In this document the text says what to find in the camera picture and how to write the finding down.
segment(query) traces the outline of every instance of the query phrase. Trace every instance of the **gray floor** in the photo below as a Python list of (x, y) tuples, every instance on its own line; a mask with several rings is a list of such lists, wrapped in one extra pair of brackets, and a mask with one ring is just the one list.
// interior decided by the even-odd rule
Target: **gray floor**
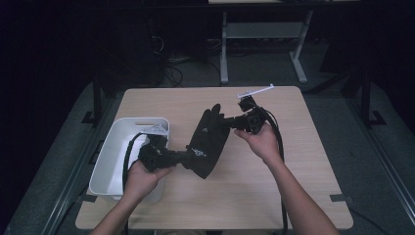
[[(274, 53), (229, 57), (228, 86), (273, 83), (297, 86), (301, 90), (312, 88), (333, 76), (318, 71), (326, 47), (324, 43), (310, 43), (304, 47), (300, 60), (309, 79), (306, 84), (297, 80), (288, 55), (293, 43), (287, 43), (278, 46)], [(209, 60), (211, 64), (189, 62), (176, 66), (184, 75), (182, 86), (218, 86), (219, 73), (212, 64), (218, 68), (219, 58), (214, 56)], [(414, 195), (414, 135), (393, 110), (387, 95), (376, 85), (372, 85), (371, 110), (379, 111), (387, 125), (367, 129), (355, 111), (359, 96), (355, 99), (342, 97), (343, 85), (341, 81), (317, 95), (304, 95), (347, 204), (354, 211), (353, 226), (341, 232), (383, 234), (369, 222), (371, 220), (385, 229), (385, 234), (415, 234), (414, 224), (381, 161), (382, 154), (386, 153), (408, 192)], [(171, 82), (166, 79), (160, 87), (171, 87)], [(85, 113), (93, 110), (91, 85), (85, 88), (24, 196), (7, 234), (88, 233), (74, 224), (93, 169), (88, 162), (96, 158), (96, 146), (105, 139), (121, 98), (122, 92), (114, 98), (103, 98), (104, 117), (93, 127), (81, 123)], [(375, 148), (376, 143), (373, 147), (374, 139), (381, 150)]]

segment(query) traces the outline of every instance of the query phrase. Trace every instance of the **white plastic bin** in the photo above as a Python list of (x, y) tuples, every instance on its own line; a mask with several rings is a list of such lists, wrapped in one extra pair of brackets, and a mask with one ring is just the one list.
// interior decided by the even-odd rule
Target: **white plastic bin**
[[(169, 130), (168, 121), (162, 117), (125, 117), (113, 123), (92, 172), (89, 182), (92, 193), (112, 200), (121, 198), (122, 169), (129, 141), (144, 128), (159, 124)], [(147, 135), (144, 134), (135, 140), (128, 166), (137, 160), (141, 146), (147, 142)], [(164, 178), (160, 180), (156, 189), (143, 199), (143, 202), (157, 202), (161, 198), (163, 187)]]

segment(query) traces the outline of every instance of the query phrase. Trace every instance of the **table top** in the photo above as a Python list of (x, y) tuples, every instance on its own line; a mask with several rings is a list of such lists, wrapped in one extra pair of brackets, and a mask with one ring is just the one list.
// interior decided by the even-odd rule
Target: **table top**
[[(226, 118), (242, 114), (237, 94), (262, 87), (155, 88), (125, 92), (115, 119), (160, 117), (170, 123), (169, 149), (184, 150), (205, 109), (221, 104)], [(338, 228), (350, 228), (346, 202), (314, 123), (296, 87), (275, 87), (254, 95), (256, 103), (278, 120), (286, 164), (302, 187)], [(165, 180), (161, 199), (140, 204), (129, 219), (135, 229), (277, 229), (282, 228), (281, 198), (269, 169), (248, 144), (230, 133), (207, 179), (178, 165)], [(98, 197), (83, 202), (76, 226), (91, 229), (114, 206)]]

